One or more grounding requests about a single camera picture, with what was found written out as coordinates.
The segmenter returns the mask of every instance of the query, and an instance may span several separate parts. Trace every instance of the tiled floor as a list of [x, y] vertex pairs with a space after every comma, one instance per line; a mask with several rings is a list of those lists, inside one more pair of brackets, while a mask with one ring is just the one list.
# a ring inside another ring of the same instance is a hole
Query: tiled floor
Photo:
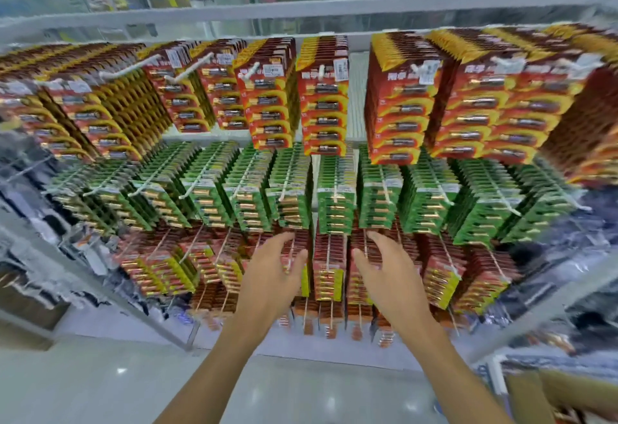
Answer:
[[[171, 346], [68, 337], [48, 352], [0, 350], [3, 424], [150, 424], [202, 361]], [[422, 374], [252, 357], [222, 420], [445, 424]]]

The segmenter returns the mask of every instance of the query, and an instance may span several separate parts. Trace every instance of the metal rack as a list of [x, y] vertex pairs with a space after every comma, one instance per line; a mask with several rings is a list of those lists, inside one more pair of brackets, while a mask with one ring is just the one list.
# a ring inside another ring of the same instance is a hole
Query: metal rack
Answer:
[[[384, 13], [438, 13], [441, 11], [471, 10], [471, 9], [506, 9], [520, 7], [564, 7], [577, 6], [585, 7], [583, 17], [579, 19], [564, 19], [564, 21], [585, 21], [596, 23], [603, 27], [611, 27], [614, 23], [614, 16], [617, 11], [618, 0], [323, 0], [323, 1], [299, 1], [284, 3], [267, 3], [257, 5], [240, 6], [208, 6], [182, 9], [143, 9], [133, 11], [114, 11], [110, 13], [88, 13], [88, 14], [60, 14], [43, 15], [31, 18], [5, 19], [0, 23], [0, 42], [9, 44], [18, 41], [20, 38], [35, 35], [46, 29], [62, 29], [68, 27], [105, 27], [124, 29], [127, 25], [140, 23], [195, 23], [213, 21], [235, 21], [247, 19], [284, 19], [297, 17], [316, 17], [316, 16], [339, 16], [339, 15], [365, 15], [365, 14], [384, 14]], [[353, 32], [345, 33], [349, 36], [349, 43], [352, 53], [351, 61], [351, 86], [350, 86], [350, 109], [349, 109], [349, 135], [348, 139], [354, 143], [366, 140], [365, 126], [363, 118], [363, 108], [365, 100], [365, 83], [367, 81], [368, 50], [372, 32]], [[305, 35], [297, 35], [297, 41], [301, 42]], [[135, 39], [142, 41], [156, 41], [155, 38]], [[166, 133], [168, 140], [236, 140], [241, 144], [248, 142], [250, 136], [247, 131], [226, 132], [215, 128], [210, 133], [198, 135], [181, 135], [177, 131], [171, 130]], [[319, 159], [314, 159], [314, 171], [317, 169]], [[211, 347], [216, 340], [215, 332], [198, 331], [199, 323], [192, 326], [187, 341], [181, 340], [172, 334], [167, 328], [162, 326], [151, 317], [135, 309], [121, 296], [109, 292], [101, 284], [93, 279], [83, 267], [74, 260], [68, 259], [57, 248], [46, 241], [40, 239], [34, 230], [20, 220], [19, 217], [8, 212], [0, 213], [0, 242], [11, 248], [11, 251], [18, 256], [23, 263], [55, 263], [63, 270], [71, 273], [74, 277], [81, 280], [85, 285], [95, 292], [107, 297], [120, 310], [126, 312], [131, 317], [139, 320], [150, 327], [160, 337], [164, 338], [177, 347], [185, 351], [190, 351], [194, 347]], [[560, 315], [564, 309], [603, 287], [608, 282], [618, 279], [618, 268], [615, 267], [618, 252], [611, 252], [595, 269], [588, 272], [579, 282], [572, 282], [560, 288], [548, 300], [531, 309], [513, 324], [500, 331], [490, 331], [483, 337], [482, 344], [474, 344], [473, 337], [466, 338], [465, 335], [455, 339], [456, 346], [463, 353], [468, 363], [474, 364], [484, 357], [491, 355], [494, 351], [506, 346], [514, 337], [526, 333], [538, 327], [544, 321]], [[198, 333], [205, 333], [200, 344], [194, 344]], [[259, 348], [259, 354], [280, 355], [282, 357], [298, 357], [292, 351], [297, 348], [305, 348], [302, 358], [314, 358], [318, 360], [328, 360], [323, 357], [327, 349], [343, 348], [343, 355], [336, 354], [334, 358], [337, 362], [347, 362], [349, 364], [385, 366], [389, 368], [400, 368], [399, 361], [387, 358], [383, 350], [376, 350], [372, 347], [372, 358], [369, 362], [361, 359], [362, 346], [359, 343], [346, 342], [345, 345], [337, 340], [329, 345], [321, 344], [317, 348], [317, 341], [325, 341], [323, 338], [308, 338], [300, 336], [286, 336], [281, 342], [281, 330], [272, 331], [265, 343]], [[357, 351], [352, 354], [356, 358], [343, 358], [347, 352]], [[390, 350], [391, 354], [398, 354], [398, 349]]]

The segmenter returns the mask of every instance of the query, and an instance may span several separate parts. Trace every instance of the human hand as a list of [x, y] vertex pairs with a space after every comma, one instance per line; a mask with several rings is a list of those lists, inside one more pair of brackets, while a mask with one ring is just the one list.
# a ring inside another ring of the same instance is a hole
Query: human hand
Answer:
[[385, 235], [367, 231], [367, 237], [382, 254], [382, 269], [375, 269], [358, 248], [352, 250], [352, 256], [371, 299], [395, 331], [410, 332], [412, 337], [423, 336], [423, 331], [435, 320], [414, 263], [401, 245]]
[[283, 245], [294, 238], [285, 232], [268, 239], [258, 247], [242, 277], [234, 319], [252, 329], [261, 341], [269, 328], [290, 307], [300, 288], [300, 277], [307, 259], [301, 250], [294, 258], [290, 272], [281, 264]]

